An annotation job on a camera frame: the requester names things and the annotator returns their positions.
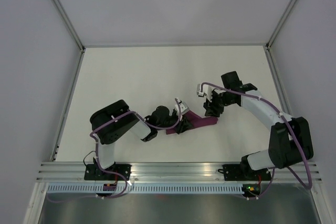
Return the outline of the purple cloth napkin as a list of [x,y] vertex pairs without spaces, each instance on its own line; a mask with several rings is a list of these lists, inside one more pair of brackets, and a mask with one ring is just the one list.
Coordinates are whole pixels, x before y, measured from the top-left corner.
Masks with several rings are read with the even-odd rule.
[[181,134],[200,127],[215,125],[217,122],[217,117],[209,116],[202,118],[194,112],[188,111],[182,115],[182,119],[175,128],[166,130],[165,132],[166,135]]

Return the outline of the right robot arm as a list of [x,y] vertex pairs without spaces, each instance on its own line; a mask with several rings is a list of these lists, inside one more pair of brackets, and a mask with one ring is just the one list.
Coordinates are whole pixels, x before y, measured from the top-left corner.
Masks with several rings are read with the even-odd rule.
[[241,158],[241,176],[252,179],[266,168],[283,169],[300,162],[307,165],[314,155],[308,121],[280,111],[255,85],[244,84],[235,71],[223,74],[221,79],[223,87],[208,82],[197,87],[197,95],[205,98],[205,115],[218,118],[225,107],[235,104],[250,112],[270,132],[266,150]]

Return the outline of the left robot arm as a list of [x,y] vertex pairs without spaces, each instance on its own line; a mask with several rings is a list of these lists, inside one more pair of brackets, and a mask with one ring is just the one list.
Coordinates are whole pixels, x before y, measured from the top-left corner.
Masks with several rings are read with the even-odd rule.
[[180,134],[191,130],[193,124],[185,116],[189,108],[179,99],[175,99],[175,102],[172,111],[161,105],[145,118],[131,111],[124,100],[95,112],[90,118],[90,136],[96,142],[93,163],[97,175],[104,180],[114,176],[115,142],[127,132],[132,132],[141,141],[148,142],[157,137],[158,131]]

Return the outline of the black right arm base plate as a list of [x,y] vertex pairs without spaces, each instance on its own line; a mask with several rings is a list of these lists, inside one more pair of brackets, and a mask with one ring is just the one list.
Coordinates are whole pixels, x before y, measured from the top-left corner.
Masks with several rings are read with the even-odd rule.
[[227,182],[263,182],[271,180],[271,173],[266,168],[244,172],[239,164],[224,164],[217,171],[224,176],[224,180]]

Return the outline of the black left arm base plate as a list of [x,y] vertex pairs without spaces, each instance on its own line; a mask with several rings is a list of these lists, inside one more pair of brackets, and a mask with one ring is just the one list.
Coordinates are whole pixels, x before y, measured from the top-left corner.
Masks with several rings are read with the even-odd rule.
[[116,173],[121,174],[126,180],[130,179],[130,164],[114,164],[106,170],[109,172],[103,172],[97,164],[88,164],[86,166],[84,180],[122,180],[122,178],[119,175],[116,175]]

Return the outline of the aluminium frame rail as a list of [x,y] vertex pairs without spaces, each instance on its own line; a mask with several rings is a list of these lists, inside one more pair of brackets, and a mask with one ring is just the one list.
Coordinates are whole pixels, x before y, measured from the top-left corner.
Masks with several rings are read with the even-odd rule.
[[[130,163],[130,182],[138,183],[253,183],[254,180],[226,180],[218,172],[223,163]],[[302,163],[291,168],[300,179],[308,183],[306,169]],[[309,162],[312,182],[321,183],[322,177],[317,165]],[[112,180],[85,180],[86,167],[81,162],[43,162],[36,175],[35,182],[40,183],[88,183],[112,182]],[[298,183],[288,169],[276,169],[274,183]]]

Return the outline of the right aluminium frame post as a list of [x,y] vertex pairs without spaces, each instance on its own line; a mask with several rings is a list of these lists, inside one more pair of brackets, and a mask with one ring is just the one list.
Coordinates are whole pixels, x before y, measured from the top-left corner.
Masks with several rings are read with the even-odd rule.
[[292,11],[293,11],[294,7],[296,6],[297,2],[298,2],[298,0],[290,0],[289,3],[287,4],[283,14],[281,15],[278,23],[275,26],[275,29],[273,30],[270,38],[268,39],[268,41],[265,44],[265,48],[267,50],[269,50],[272,47],[272,45],[274,44],[274,42],[277,39],[281,29],[285,25],[287,19],[289,18],[290,14],[292,13]]

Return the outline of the aluminium frame post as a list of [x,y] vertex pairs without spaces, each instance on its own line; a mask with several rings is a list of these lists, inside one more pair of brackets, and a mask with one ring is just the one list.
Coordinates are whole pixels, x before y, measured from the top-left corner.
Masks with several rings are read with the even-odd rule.
[[278,23],[275,26],[275,29],[273,30],[270,38],[268,39],[268,41],[265,44],[265,48],[267,50],[269,50],[272,47],[272,45],[274,44],[274,42],[277,39],[281,29],[285,25],[287,19],[289,18],[290,14],[292,13],[292,11],[293,11],[294,7],[296,6],[297,2],[298,2],[298,0],[290,0],[289,3],[287,4],[283,14],[281,15]]
[[68,32],[70,33],[71,38],[73,39],[73,41],[75,42],[75,44],[77,45],[77,47],[79,48],[79,50],[81,52],[83,52],[85,50],[85,46],[83,45],[81,39],[79,38],[71,20],[69,19],[69,16],[66,13],[66,10],[63,7],[63,4],[61,3],[60,0],[51,0],[51,2],[53,3],[58,15],[60,16],[61,20],[63,21],[66,29],[68,30]]

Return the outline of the left aluminium frame post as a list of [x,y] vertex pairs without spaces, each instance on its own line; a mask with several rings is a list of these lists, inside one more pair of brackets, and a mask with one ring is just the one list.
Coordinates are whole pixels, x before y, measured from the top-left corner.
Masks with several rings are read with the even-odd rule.
[[79,38],[71,20],[69,19],[69,16],[66,13],[66,10],[63,7],[63,4],[61,3],[60,0],[51,0],[51,2],[53,3],[58,15],[60,16],[61,20],[63,21],[66,29],[68,30],[68,32],[70,33],[71,38],[73,39],[73,41],[75,42],[75,44],[77,45],[77,47],[79,48],[79,50],[81,52],[83,52],[85,50],[85,46],[83,45],[81,39]]

